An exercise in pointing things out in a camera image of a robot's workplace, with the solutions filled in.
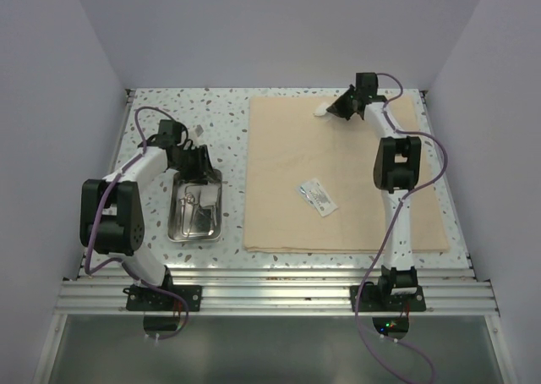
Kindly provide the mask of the small steel scissors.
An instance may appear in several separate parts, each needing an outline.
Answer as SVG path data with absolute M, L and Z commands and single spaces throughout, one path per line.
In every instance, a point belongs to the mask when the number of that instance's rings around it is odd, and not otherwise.
M 198 221 L 198 216 L 200 215 L 201 206 L 199 202 L 193 203 L 191 205 L 191 213 L 189 218 L 189 230 L 191 230 Z

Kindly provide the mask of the steel tweezers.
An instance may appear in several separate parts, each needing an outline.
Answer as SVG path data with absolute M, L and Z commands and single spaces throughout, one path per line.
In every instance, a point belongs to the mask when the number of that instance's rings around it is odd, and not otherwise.
M 220 202 L 220 185 L 211 185 L 211 219 L 214 228 L 217 228 L 217 207 Z
M 187 218 L 183 222 L 182 235 L 184 236 L 210 236 L 215 232 L 215 225 L 208 217 Z

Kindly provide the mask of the stainless steel tray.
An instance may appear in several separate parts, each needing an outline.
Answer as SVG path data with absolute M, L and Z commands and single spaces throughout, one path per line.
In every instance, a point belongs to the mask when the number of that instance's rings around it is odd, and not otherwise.
M 222 174 L 194 181 L 173 178 L 167 237 L 174 243 L 217 241 L 221 236 Z

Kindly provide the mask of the beige cloth drape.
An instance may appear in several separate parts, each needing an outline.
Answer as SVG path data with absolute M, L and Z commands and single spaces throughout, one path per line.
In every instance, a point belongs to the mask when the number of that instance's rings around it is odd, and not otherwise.
M 385 209 L 374 186 L 380 137 L 358 115 L 320 116 L 330 96 L 254 97 L 243 246 L 271 253 L 375 252 Z

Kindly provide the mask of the white blue sachet packet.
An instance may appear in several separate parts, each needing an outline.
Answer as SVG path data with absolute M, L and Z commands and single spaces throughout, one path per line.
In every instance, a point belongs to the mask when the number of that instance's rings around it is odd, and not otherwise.
M 301 183 L 297 187 L 297 192 L 321 217 L 327 217 L 338 209 L 338 205 L 317 178 Z

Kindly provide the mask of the steel hemostat forceps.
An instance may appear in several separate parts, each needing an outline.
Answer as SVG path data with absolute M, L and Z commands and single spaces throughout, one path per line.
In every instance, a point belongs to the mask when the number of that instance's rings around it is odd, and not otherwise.
M 183 222 L 186 219 L 186 209 L 188 206 L 194 206 L 196 199 L 192 193 L 187 193 L 179 199 L 180 204 L 180 220 Z

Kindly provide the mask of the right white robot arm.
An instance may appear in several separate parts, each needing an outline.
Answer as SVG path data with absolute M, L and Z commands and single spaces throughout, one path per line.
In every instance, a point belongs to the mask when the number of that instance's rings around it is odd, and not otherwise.
M 376 283 L 363 282 L 356 301 L 359 307 L 377 306 L 395 310 L 418 294 L 418 276 L 413 261 L 411 203 L 408 194 L 416 188 L 420 174 L 422 143 L 405 133 L 387 112 L 387 100 L 377 87 L 347 90 L 327 108 L 327 112 L 346 120 L 358 114 L 380 138 L 374 161 L 374 186 L 381 192 L 385 210 L 385 236 L 377 258 L 382 258 Z

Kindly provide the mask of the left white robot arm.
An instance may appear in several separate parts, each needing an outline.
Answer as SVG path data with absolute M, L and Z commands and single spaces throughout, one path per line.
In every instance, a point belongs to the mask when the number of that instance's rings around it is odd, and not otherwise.
M 135 280 L 149 286 L 148 303 L 157 310 L 170 308 L 175 288 L 165 283 L 167 266 L 143 246 L 145 219 L 141 193 L 153 180 L 174 170 L 190 181 L 216 180 L 206 145 L 184 150 L 178 145 L 141 147 L 120 168 L 82 185 L 79 238 L 86 248 L 89 276 L 117 262 Z

